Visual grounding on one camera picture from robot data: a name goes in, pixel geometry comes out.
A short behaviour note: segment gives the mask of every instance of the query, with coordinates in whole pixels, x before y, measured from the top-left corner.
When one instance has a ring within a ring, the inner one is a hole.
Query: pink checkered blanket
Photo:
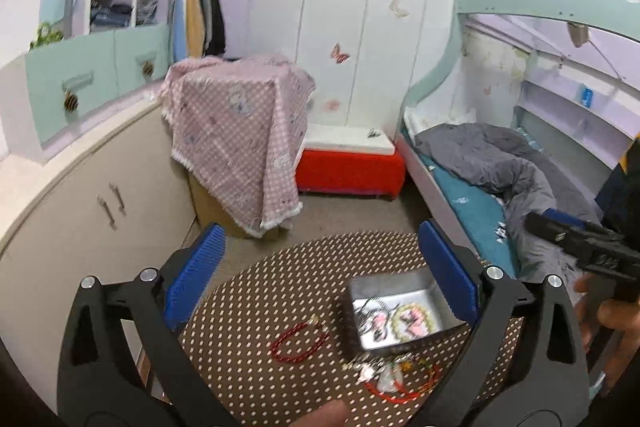
[[[187,58],[162,84],[172,156],[254,237],[302,210],[295,159],[313,79],[271,55]]]

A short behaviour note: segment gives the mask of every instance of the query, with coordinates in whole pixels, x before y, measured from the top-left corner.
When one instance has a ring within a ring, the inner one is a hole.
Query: human hand
[[[578,293],[587,293],[589,291],[589,280],[592,276],[589,274],[578,279],[575,283],[575,290]],[[576,304],[575,312],[580,322],[582,345],[586,351],[591,344],[591,340],[593,340],[593,331],[591,331],[590,325],[584,321],[586,299],[581,299]],[[640,303],[606,301],[598,309],[598,321],[611,330],[624,331],[618,349],[604,369],[607,375],[606,383],[609,387],[613,387],[640,347]]]
[[[349,409],[345,403],[335,400],[293,422],[291,427],[343,427],[348,416]]]

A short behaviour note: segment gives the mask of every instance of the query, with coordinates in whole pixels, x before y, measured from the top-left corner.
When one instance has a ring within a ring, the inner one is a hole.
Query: teal bed sheet
[[[409,137],[403,134],[411,144]],[[515,248],[509,239],[498,241],[499,237],[495,233],[499,223],[504,223],[504,211],[498,200],[482,188],[474,187],[452,176],[427,155],[415,148],[414,150],[431,171],[480,257],[516,278],[520,273],[520,262]]]

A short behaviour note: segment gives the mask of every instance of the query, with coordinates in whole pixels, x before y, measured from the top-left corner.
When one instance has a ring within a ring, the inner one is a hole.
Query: silver screw
[[[142,270],[140,274],[140,279],[144,282],[151,282],[156,279],[158,276],[158,271],[155,268],[147,268],[146,270]]]
[[[490,266],[486,269],[486,274],[490,279],[498,281],[504,277],[504,272],[497,266]]]
[[[84,288],[85,290],[88,290],[89,288],[93,288],[94,284],[95,284],[95,277],[93,275],[88,275],[87,277],[82,279],[82,282],[80,283],[82,288]]]
[[[560,279],[557,275],[550,275],[546,278],[546,280],[549,281],[549,284],[554,288],[559,288],[560,286],[562,286],[562,279]]]

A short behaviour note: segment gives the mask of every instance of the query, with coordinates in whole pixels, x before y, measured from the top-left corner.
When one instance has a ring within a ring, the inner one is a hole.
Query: beige cabinet door
[[[186,174],[170,158],[165,127],[156,109],[86,158],[37,206],[0,259],[0,335],[54,410],[62,336],[81,279],[122,282],[162,266],[193,221]]]

